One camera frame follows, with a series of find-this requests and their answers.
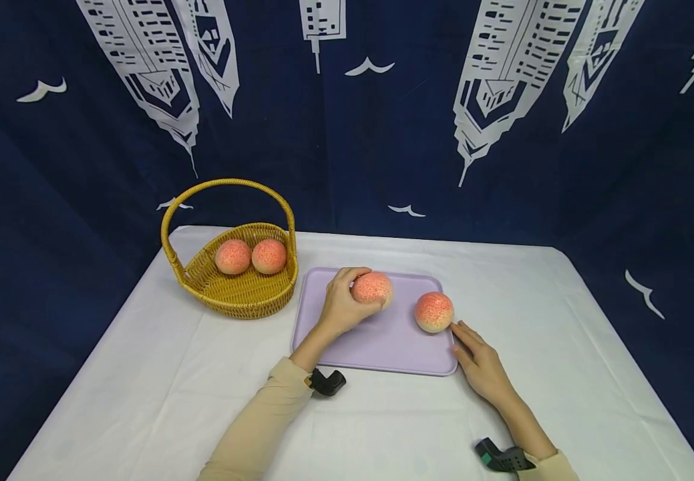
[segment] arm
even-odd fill
[[[458,345],[452,348],[468,383],[499,411],[515,444],[537,466],[519,471],[520,481],[578,481],[565,455],[555,448],[510,383],[497,351],[463,321],[452,324],[451,329],[472,353]]]
[[[312,396],[306,380],[323,352],[339,335],[381,310],[381,303],[360,304],[349,285],[371,269],[341,269],[328,284],[315,328],[290,358],[282,358],[267,383],[229,425],[200,472],[198,481],[261,480],[275,457],[287,427]]]

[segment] lavender tray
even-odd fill
[[[337,269],[316,267],[303,279],[291,350],[320,317],[325,287]],[[456,359],[448,348],[454,343],[451,330],[428,334],[413,319],[413,306],[424,293],[443,292],[441,283],[428,275],[385,273],[394,287],[393,303],[342,335],[323,354],[320,364],[393,373],[449,375]]]

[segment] white tablecloth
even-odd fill
[[[184,263],[223,228],[179,228]],[[500,353],[584,481],[694,481],[694,452],[568,259],[551,248],[299,233],[294,299],[227,319],[181,289],[160,251],[9,481],[193,480],[226,426],[290,353],[303,274],[367,265],[432,275]],[[323,368],[330,373],[331,368]],[[460,371],[341,370],[313,399],[267,480],[504,480],[474,440],[512,445]]]

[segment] fabric backdrop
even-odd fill
[[[559,248],[694,446],[694,1],[0,0],[0,480],[227,176],[301,230]]]

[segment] wicker basket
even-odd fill
[[[242,224],[242,226],[232,228],[210,241],[184,268],[172,245],[170,245],[168,238],[170,219],[173,218],[179,204],[193,194],[214,186],[248,186],[270,194],[277,202],[280,202],[280,206],[285,211],[288,232],[274,224],[265,222]],[[219,178],[190,188],[176,197],[166,210],[165,217],[162,219],[160,238],[170,266],[176,273],[178,283],[194,297],[219,313],[237,319],[258,319],[272,315],[285,307],[294,294],[294,285],[298,275],[294,213],[280,194],[271,188],[262,186],[262,184],[240,178]],[[285,244],[287,250],[285,268],[273,275],[261,274],[253,267],[238,275],[221,273],[216,268],[214,256],[219,246],[231,238],[244,240],[251,249],[266,238],[277,239]]]

